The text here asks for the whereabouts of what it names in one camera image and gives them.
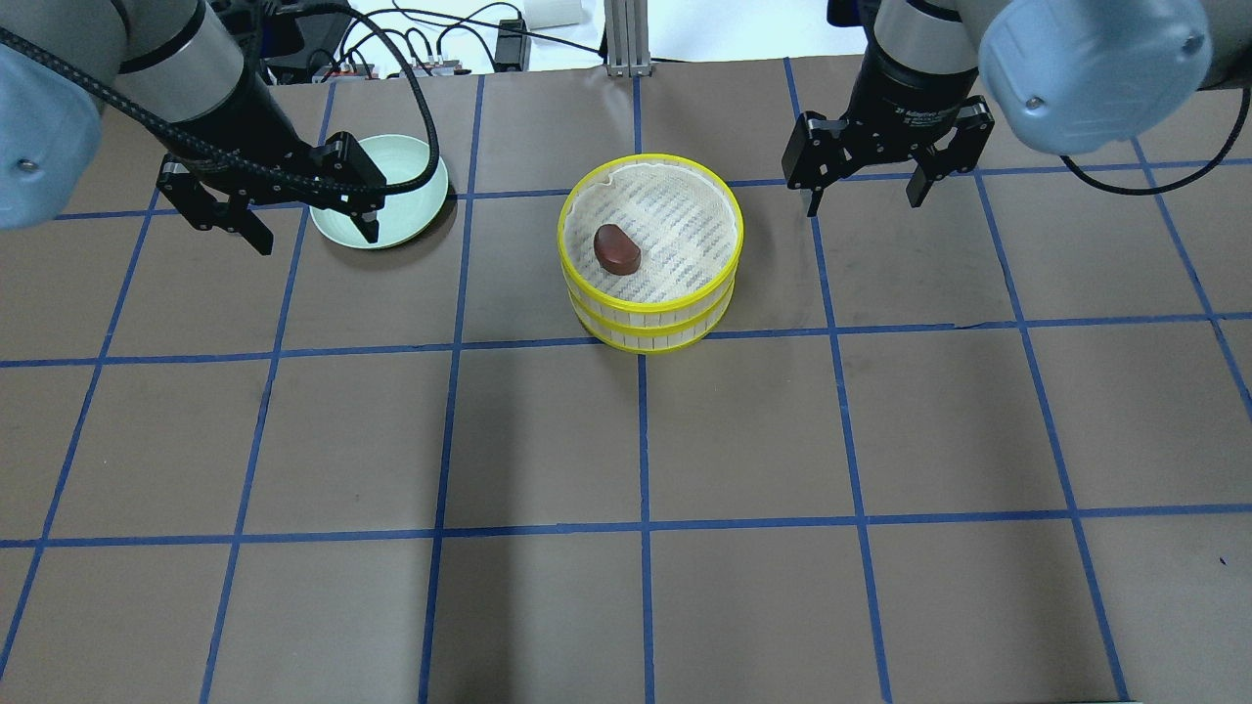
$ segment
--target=blue tape grid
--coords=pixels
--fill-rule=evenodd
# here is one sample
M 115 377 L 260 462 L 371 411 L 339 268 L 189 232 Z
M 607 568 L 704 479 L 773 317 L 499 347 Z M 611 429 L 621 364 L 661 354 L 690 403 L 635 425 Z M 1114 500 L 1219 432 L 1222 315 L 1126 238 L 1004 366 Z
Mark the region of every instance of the blue tape grid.
M 1082 515 L 1078 511 L 1078 501 L 1074 499 L 1074 489 L 1069 481 L 1069 470 L 1065 466 L 1065 457 L 1060 448 L 1060 437 L 1057 435 L 1057 423 L 1052 417 L 1052 405 L 1048 402 L 1048 392 L 1043 385 L 1043 375 L 1039 371 L 1039 361 L 1034 355 L 1034 343 L 1030 339 L 1030 328 L 1025 324 L 1025 316 L 1022 313 L 1022 301 L 1018 298 L 1017 284 L 1013 282 L 1013 271 L 1009 267 L 1008 254 L 1004 251 L 1004 242 L 1000 239 L 1000 230 L 995 223 L 995 214 L 992 212 L 992 202 L 987 195 L 987 184 L 983 177 L 974 170 L 974 180 L 978 184 L 978 197 L 987 215 L 987 225 L 995 243 L 995 256 L 1000 261 L 1004 272 L 1004 284 L 1008 287 L 1009 301 L 1013 304 L 1013 314 L 1018 321 L 1018 332 L 1022 336 L 1022 347 L 1025 351 L 1027 365 L 1030 367 L 1030 378 L 1034 382 L 1035 395 L 1039 397 L 1039 410 L 1043 413 L 1043 423 L 1048 431 L 1048 442 L 1052 446 L 1052 456 L 1057 463 L 1057 479 L 1060 490 L 1065 496 L 1065 509 L 1073 526 L 1074 540 L 1078 544 L 1078 556 L 1082 560 L 1083 574 L 1087 577 L 1087 589 L 1090 593 L 1092 608 L 1096 611 L 1096 621 L 1099 626 L 1101 638 L 1104 641 L 1104 655 L 1108 658 L 1108 666 L 1113 674 L 1113 684 L 1117 686 L 1119 700 L 1129 699 L 1126 686 L 1126 676 L 1122 673 L 1122 664 L 1117 655 L 1117 645 L 1113 643 L 1113 630 L 1108 624 L 1108 615 L 1104 611 L 1104 599 L 1101 594 L 1099 581 L 1096 579 L 1096 567 L 1092 564 L 1090 550 L 1087 546 L 1087 531 L 1083 529 Z
M 318 132 L 318 144 L 326 142 L 327 129 L 331 127 L 331 113 L 334 108 L 334 89 L 331 84 L 326 94 L 326 109 L 322 114 L 322 127 Z M 209 655 L 204 663 L 204 679 L 200 683 L 200 704 L 208 704 L 209 694 L 213 690 L 213 674 L 217 670 L 218 650 L 222 646 L 222 631 L 225 628 L 227 609 L 230 606 L 230 589 L 234 585 L 234 571 L 239 562 L 239 536 L 243 535 L 244 522 L 248 519 L 248 502 L 252 499 L 252 482 L 257 475 L 257 460 L 260 456 L 260 440 L 265 432 L 265 418 L 269 416 L 269 398 L 274 390 L 274 380 L 278 377 L 278 363 L 282 361 L 283 334 L 287 332 L 287 313 L 292 307 L 292 293 L 295 291 L 295 273 L 300 266 L 300 252 L 304 247 L 304 232 L 308 228 L 309 209 L 303 208 L 300 213 L 299 229 L 295 233 L 295 246 L 292 248 L 292 261 L 287 269 L 287 286 L 283 289 L 283 304 L 278 311 L 278 326 L 274 331 L 274 346 L 269 352 L 269 373 L 265 377 L 265 388 L 260 395 L 260 407 L 257 410 L 257 426 L 252 436 L 252 451 L 248 453 L 248 470 L 244 474 L 243 490 L 239 494 L 239 510 L 235 514 L 234 534 L 230 541 L 230 555 L 227 559 L 227 574 L 222 581 L 222 596 L 218 600 L 218 613 L 213 621 L 213 636 L 209 640 Z
M 475 95 L 473 137 L 470 145 L 468 193 L 475 192 L 478 177 L 478 139 L 482 133 L 483 76 L 478 76 Z M 426 589 L 426 625 L 422 633 L 422 659 L 418 664 L 417 700 L 426 704 L 431 695 L 431 659 L 434 649 L 434 619 L 438 613 L 439 567 L 443 557 L 444 522 L 448 509 L 448 472 L 452 466 L 452 428 L 457 411 L 457 382 L 461 373 L 462 336 L 466 317 L 466 284 L 470 276 L 470 232 L 473 224 L 473 199 L 466 203 L 466 223 L 461 236 L 461 277 L 457 284 L 457 317 L 452 337 L 452 362 L 448 368 L 448 400 L 443 420 L 443 450 L 439 457 L 439 490 L 434 506 L 434 531 L 431 544 L 429 581 Z
M 800 115 L 800 96 L 795 88 L 795 74 L 791 59 L 782 60 L 786 73 L 786 88 L 791 96 L 791 113 Z M 843 352 L 839 346 L 839 323 L 835 319 L 835 307 L 830 296 L 830 281 L 826 277 L 826 249 L 821 242 L 821 225 L 818 218 L 809 218 L 813 227 L 813 248 L 818 257 L 818 279 L 821 284 L 821 304 L 826 311 L 826 337 L 830 339 L 830 358 L 834 365 L 835 392 L 839 396 L 839 420 L 843 425 L 844 452 L 848 457 L 848 480 L 851 484 L 853 510 L 856 517 L 856 540 L 860 544 L 861 571 L 865 577 L 865 599 L 869 609 L 870 634 L 874 639 L 874 660 L 878 664 L 878 684 L 883 701 L 891 701 L 891 674 L 886 666 L 886 644 L 883 638 L 883 618 L 878 606 L 878 585 L 874 580 L 874 555 L 869 544 L 869 525 L 865 521 L 865 500 L 860 487 L 860 468 L 856 465 L 856 443 L 853 438 L 853 418 L 848 406 L 848 386 L 844 377 Z
M 790 59 L 784 60 L 784 69 L 786 73 L 788 89 L 791 98 L 793 110 L 799 111 L 799 96 L 795 88 L 795 78 L 793 74 Z M 972 174 L 958 175 L 958 178 L 974 178 L 978 185 L 990 236 L 995 244 L 997 254 L 999 257 L 1000 266 L 1004 272 L 1005 284 L 1009 289 L 1010 301 L 1013 303 L 1013 309 L 1014 309 L 1013 321 L 988 321 L 980 324 L 964 326 L 964 327 L 958 327 L 950 323 L 840 327 L 835 319 L 829 281 L 826 279 L 824 248 L 821 246 L 821 229 L 816 219 L 811 220 L 814 247 L 818 256 L 819 281 L 821 283 L 823 303 L 828 318 L 826 327 L 799 328 L 799 329 L 714 332 L 712 334 L 709 336 L 709 339 L 716 341 L 716 339 L 747 339 L 747 338 L 764 338 L 764 337 L 818 337 L 818 336 L 829 337 L 831 346 L 831 360 L 834 366 L 835 387 L 840 401 L 840 422 L 843 425 L 845 451 L 848 455 L 848 463 L 849 463 L 849 481 L 851 482 L 853 496 L 854 496 L 854 515 L 851 516 L 808 516 L 808 517 L 800 516 L 800 517 L 784 517 L 784 519 L 652 521 L 650 511 L 649 453 L 647 453 L 647 440 L 649 440 L 647 438 L 647 362 L 645 357 L 640 356 L 637 360 L 639 425 L 640 425 L 640 521 L 447 529 L 444 527 L 444 514 L 447 506 L 447 480 L 448 480 L 448 468 L 451 460 L 452 430 L 453 430 L 453 421 L 456 412 L 456 387 L 459 371 L 461 351 L 507 349 L 507 348 L 525 348 L 525 347 L 561 347 L 561 346 L 598 343 L 595 338 L 591 337 L 493 341 L 493 342 L 473 342 L 473 343 L 462 342 L 466 278 L 468 271 L 470 236 L 471 236 L 473 202 L 480 199 L 498 199 L 498 198 L 563 197 L 568 194 L 568 189 L 511 190 L 511 192 L 493 192 L 493 193 L 475 192 L 478 138 L 481 133 L 481 118 L 482 118 L 482 94 L 483 94 L 483 79 L 482 76 L 480 76 L 477 95 L 476 95 L 476 105 L 475 105 L 475 128 L 473 128 L 471 164 L 470 164 L 470 188 L 467 193 L 457 195 L 458 199 L 466 200 L 467 203 L 466 203 L 466 223 L 462 236 L 461 281 L 458 284 L 458 294 L 457 294 L 457 317 L 454 328 L 456 332 L 453 342 L 451 343 L 421 344 L 421 346 L 283 349 L 282 338 L 283 338 L 283 332 L 285 329 L 287 311 L 290 304 L 295 273 L 299 264 L 299 253 L 307 227 L 308 210 L 307 208 L 304 208 L 304 205 L 300 204 L 277 204 L 277 205 L 264 207 L 264 209 L 304 208 L 304 212 L 302 214 L 299 230 L 297 233 L 297 242 L 289 264 L 287 288 L 284 291 L 278 329 L 275 331 L 274 346 L 270 351 L 233 353 L 233 355 L 110 357 L 109 347 L 111 344 L 113 333 L 116 329 L 118 321 L 120 319 L 121 309 L 125 303 L 126 292 L 129 291 L 135 266 L 138 263 L 140 251 L 146 238 L 148 228 L 151 223 L 151 219 L 154 217 L 174 215 L 177 214 L 177 212 L 167 208 L 162 209 L 156 208 L 158 199 L 156 199 L 156 193 L 154 192 L 148 208 L 144 210 L 71 213 L 60 215 L 58 218 L 64 220 L 100 219 L 100 218 L 136 218 L 136 219 L 141 218 L 141 225 L 139 229 L 139 237 L 135 242 L 135 247 L 131 253 L 131 258 L 128 263 L 126 274 L 123 279 L 123 284 L 119 291 L 116 303 L 114 306 L 113 316 L 109 322 L 105 339 L 101 343 L 100 352 L 96 357 L 0 361 L 0 368 L 58 367 L 58 366 L 93 367 L 91 381 L 88 386 L 83 406 L 79 412 L 74 432 L 71 435 L 65 461 L 63 463 L 61 472 L 58 477 L 56 487 L 48 514 L 45 516 L 40 537 L 20 539 L 20 540 L 0 539 L 0 549 L 34 550 L 30 567 L 28 569 L 26 577 L 23 582 L 21 593 L 19 595 L 18 604 L 14 610 L 13 620 L 5 634 L 4 649 L 0 650 L 0 678 L 4 676 L 4 671 L 13 650 L 13 644 L 18 635 L 21 618 L 30 598 L 31 586 L 35 581 L 39 570 L 40 560 L 43 557 L 44 551 L 48 547 L 68 549 L 68 547 L 104 547 L 104 546 L 128 546 L 128 545 L 229 545 L 230 556 L 228 560 L 227 574 L 223 581 L 222 596 L 219 600 L 218 614 L 214 623 L 214 633 L 210 641 L 209 656 L 205 663 L 204 680 L 200 691 L 200 701 L 202 704 L 204 704 L 208 701 L 209 693 L 212 690 L 213 673 L 214 673 L 218 649 L 220 646 L 222 630 L 224 626 L 225 614 L 229 605 L 230 588 L 233 584 L 234 567 L 237 565 L 238 550 L 240 545 L 278 544 L 278 542 L 429 539 L 432 540 L 432 557 L 431 557 L 428 598 L 427 598 L 426 631 L 423 633 L 422 660 L 419 664 L 419 670 L 421 670 L 419 701 L 424 703 L 428 700 L 428 693 L 429 693 L 431 654 L 433 648 L 433 636 L 434 636 L 434 625 L 437 614 L 438 574 L 441 565 L 442 545 L 444 539 L 475 539 L 475 537 L 488 537 L 488 536 L 521 536 L 521 535 L 572 535 L 572 534 L 597 534 L 597 532 L 639 532 L 641 536 L 641 562 L 642 562 L 641 577 L 642 577 L 642 598 L 644 598 L 644 614 L 642 614 L 644 658 L 645 658 L 644 686 L 645 686 L 645 699 L 649 703 L 651 703 L 655 701 L 656 696 L 655 668 L 654 668 L 654 635 L 652 635 L 652 576 L 651 576 L 652 532 L 680 531 L 680 530 L 752 530 L 752 529 L 849 526 L 849 527 L 856 527 L 861 547 L 863 570 L 865 572 L 865 585 L 866 585 L 866 600 L 868 600 L 868 609 L 870 613 L 871 630 L 874 635 L 875 658 L 879 669 L 881 694 L 885 701 L 891 701 L 890 679 L 886 665 L 886 649 L 881 634 L 881 623 L 879 616 L 876 589 L 874 585 L 873 555 L 869 545 L 868 527 L 875 525 L 1068 520 L 1070 521 L 1074 529 L 1075 541 L 1079 547 L 1083 569 L 1092 595 L 1093 609 L 1096 611 L 1096 616 L 1099 623 L 1101 634 L 1103 636 L 1106 645 L 1106 654 L 1109 660 L 1109 668 L 1112 670 L 1116 686 L 1118 689 L 1118 695 L 1122 699 L 1129 698 L 1124 675 L 1121 670 L 1121 665 L 1118 661 L 1117 648 L 1113 641 L 1107 615 L 1104 613 L 1103 600 L 1099 591 L 1099 584 L 1097 580 L 1096 569 L 1094 565 L 1092 564 L 1090 554 L 1087 547 L 1085 535 L 1082 525 L 1083 519 L 1248 514 L 1252 512 L 1252 504 L 1122 506 L 1122 507 L 1101 507 L 1101 509 L 1079 507 L 1074 500 L 1073 489 L 1069 484 L 1069 477 L 1064 463 L 1064 456 L 1060 448 L 1059 438 L 1055 432 L 1055 423 L 1052 417 L 1050 407 L 1047 400 L 1044 380 L 1042 377 L 1038 362 L 1034 356 L 1033 343 L 1030 341 L 1030 329 L 1048 328 L 1048 327 L 1208 322 L 1213 328 L 1214 337 L 1229 367 L 1232 380 L 1234 381 L 1236 386 L 1239 390 L 1248 416 L 1249 418 L 1252 418 L 1252 395 L 1249 395 L 1248 392 L 1247 381 L 1239 370 L 1239 366 L 1231 351 L 1229 343 L 1226 339 L 1224 331 L 1222 329 L 1221 324 L 1223 321 L 1252 319 L 1252 312 L 1244 312 L 1244 311 L 1217 312 L 1213 309 L 1211 299 L 1207 292 L 1204 291 L 1204 287 L 1191 261 L 1189 254 L 1187 253 L 1183 239 L 1179 236 L 1177 227 L 1174 225 L 1173 217 L 1163 197 L 1157 195 L 1156 202 L 1161 210 L 1166 227 L 1169 232 L 1171 239 L 1174 243 L 1178 256 L 1182 259 L 1183 266 L 1186 267 L 1188 277 L 1191 278 L 1192 286 L 1196 289 L 1197 297 L 1202 303 L 1204 312 L 1199 314 L 1128 316 L 1128 317 L 1106 317 L 1106 318 L 1052 318 L 1052 319 L 1027 319 L 1024 317 L 1022 312 L 1020 301 L 1017 297 L 1017 291 L 1013 284 L 1012 271 L 1009 268 L 1008 257 L 1005 254 L 1003 242 L 1000 241 L 999 230 L 995 224 L 994 213 L 992 212 L 990 200 L 987 197 L 985 179 L 995 177 L 1022 175 L 1022 174 L 1064 173 L 1067 169 L 1059 165 L 977 169 Z M 322 134 L 321 134 L 322 139 L 324 139 L 327 128 L 329 125 L 333 103 L 334 103 L 334 85 L 332 84 L 327 94 L 326 111 L 322 122 Z M 632 79 L 632 106 L 634 106 L 634 147 L 635 147 L 635 153 L 641 153 L 644 144 L 642 144 L 641 86 L 639 78 Z M 1138 140 L 1134 140 L 1133 145 L 1136 155 L 1138 158 L 1137 163 L 1103 164 L 1103 165 L 1090 165 L 1085 168 L 1092 172 L 1142 170 L 1148 178 L 1148 182 L 1152 185 L 1156 185 L 1156 178 L 1153 173 L 1154 170 L 1168 169 L 1168 168 L 1196 168 L 1202 165 L 1202 162 L 1153 163 L 1147 159 L 1144 150 L 1142 145 L 1138 143 Z M 1252 159 L 1238 158 L 1238 159 L 1227 159 L 1226 163 L 1223 164 L 1223 168 L 1248 167 L 1248 165 L 1252 165 Z M 900 180 L 909 178 L 909 175 L 910 174 L 908 173 L 858 174 L 851 177 L 849 180 Z M 731 180 L 727 183 L 735 188 L 776 187 L 785 184 L 782 179 L 777 178 Z M 859 472 L 855 457 L 851 416 L 849 411 L 846 388 L 843 375 L 841 355 L 839 347 L 840 337 L 849 334 L 913 333 L 913 332 L 934 332 L 934 331 L 953 331 L 953 329 L 1012 329 L 1012 328 L 1018 329 L 1023 339 L 1023 348 L 1025 351 L 1028 365 L 1030 367 L 1032 378 L 1034 381 L 1035 391 L 1039 397 L 1039 405 L 1040 410 L 1043 411 L 1044 422 L 1053 448 L 1053 455 L 1057 461 L 1058 480 L 1060 481 L 1063 492 L 1065 495 L 1067 507 L 1064 510 L 1045 510 L 1045 511 L 868 515 L 864 510 L 864 501 L 860 494 L 860 482 L 859 482 Z M 273 388 L 273 382 L 277 377 L 279 361 L 287 357 L 321 357 L 321 356 L 337 356 L 337 355 L 381 355 L 381 353 L 421 353 L 421 352 L 452 353 L 452 363 L 448 378 L 449 383 L 448 383 L 447 411 L 444 417 L 444 438 L 443 438 L 443 455 L 441 458 L 439 491 L 437 496 L 436 527 L 414 529 L 414 530 L 327 531 L 327 532 L 304 532 L 304 534 L 243 532 L 243 526 L 245 522 L 247 510 L 248 510 L 248 500 L 252 489 L 252 479 L 255 471 L 255 462 L 259 453 L 262 433 L 264 431 L 265 416 L 268 412 L 269 395 Z M 168 536 L 103 536 L 103 537 L 50 536 L 51 526 L 55 520 L 58 506 L 60 504 L 60 497 L 64 492 L 66 480 L 69 479 L 70 467 L 73 465 L 74 455 L 78 448 L 79 437 L 81 435 L 86 415 L 90 410 L 91 398 L 94 397 L 104 367 L 113 365 L 223 363 L 223 362 L 257 361 L 257 360 L 268 360 L 270 362 L 270 367 L 265 383 L 265 391 L 263 393 L 262 403 L 258 410 L 252 452 L 249 456 L 248 470 L 245 474 L 244 487 L 240 495 L 240 504 L 233 534 L 168 535 Z

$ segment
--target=yellow steamer rim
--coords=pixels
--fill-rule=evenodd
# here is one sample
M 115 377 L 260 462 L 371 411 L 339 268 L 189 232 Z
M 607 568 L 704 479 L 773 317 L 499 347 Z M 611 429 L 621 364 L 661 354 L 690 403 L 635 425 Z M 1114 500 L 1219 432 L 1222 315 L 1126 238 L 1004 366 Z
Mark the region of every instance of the yellow steamer rim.
M 649 209 L 646 200 L 656 197 L 667 202 Z M 616 277 L 600 268 L 592 241 L 610 222 L 644 251 L 640 272 Z M 636 154 L 596 168 L 566 197 L 557 222 L 575 314 L 606 344 L 634 353 L 672 352 L 712 331 L 730 306 L 742 247 L 744 214 L 735 194 L 701 164 L 672 154 Z M 662 251 L 669 259 L 650 257 Z M 692 268 L 697 273 L 679 282 L 656 276 Z

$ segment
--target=metal frame post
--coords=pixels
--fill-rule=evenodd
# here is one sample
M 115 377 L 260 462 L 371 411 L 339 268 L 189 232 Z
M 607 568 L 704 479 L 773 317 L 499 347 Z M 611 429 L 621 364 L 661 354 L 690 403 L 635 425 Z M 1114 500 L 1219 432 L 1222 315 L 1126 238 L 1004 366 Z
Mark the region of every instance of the metal frame post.
M 607 69 L 613 78 L 652 75 L 647 49 L 647 0 L 605 0 Z

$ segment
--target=white background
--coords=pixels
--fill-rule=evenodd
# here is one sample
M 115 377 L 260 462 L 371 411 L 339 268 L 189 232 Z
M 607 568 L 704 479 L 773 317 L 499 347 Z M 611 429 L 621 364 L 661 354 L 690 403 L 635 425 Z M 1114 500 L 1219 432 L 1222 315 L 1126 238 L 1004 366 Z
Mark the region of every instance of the white background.
M 399 0 L 403 8 L 434 10 L 464 16 L 487 4 L 487 0 Z M 526 10 L 525 0 L 513 0 Z M 389 0 L 352 0 L 361 11 L 391 8 Z M 860 28 L 840 29 L 826 24 L 826 0 L 651 0 L 649 4 L 649 45 L 654 56 L 687 61 L 730 61 L 739 59 L 772 59 L 779 56 L 813 56 L 825 54 L 861 54 L 865 35 Z M 510 8 L 492 8 L 475 19 L 498 23 L 515 18 Z M 404 30 L 419 28 L 434 45 L 441 28 L 413 24 L 394 13 L 374 18 L 381 25 Z M 433 21 L 447 23 L 432 18 Z M 605 26 L 603 0 L 582 0 L 582 21 L 577 25 L 535 29 L 578 44 L 598 48 Z M 476 28 L 496 50 L 496 30 Z M 348 46 L 364 38 L 368 30 L 356 29 Z M 418 53 L 422 53 L 416 35 Z M 366 59 L 379 65 L 381 75 L 397 70 L 396 61 L 374 39 L 362 46 Z M 473 73 L 491 73 L 491 63 L 478 41 L 466 31 L 452 31 L 443 41 L 443 53 L 459 59 Z M 580 51 L 540 39 L 531 44 L 531 70 L 552 70 L 595 66 L 601 63 L 595 54 Z

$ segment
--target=chocolate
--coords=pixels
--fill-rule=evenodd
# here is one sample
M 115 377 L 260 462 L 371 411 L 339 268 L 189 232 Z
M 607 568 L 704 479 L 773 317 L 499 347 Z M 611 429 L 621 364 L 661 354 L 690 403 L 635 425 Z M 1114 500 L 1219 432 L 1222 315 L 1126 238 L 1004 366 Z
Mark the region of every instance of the chocolate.
M 639 271 L 644 253 L 639 244 L 615 224 L 600 225 L 595 239 L 596 259 L 606 272 L 616 276 L 630 276 Z

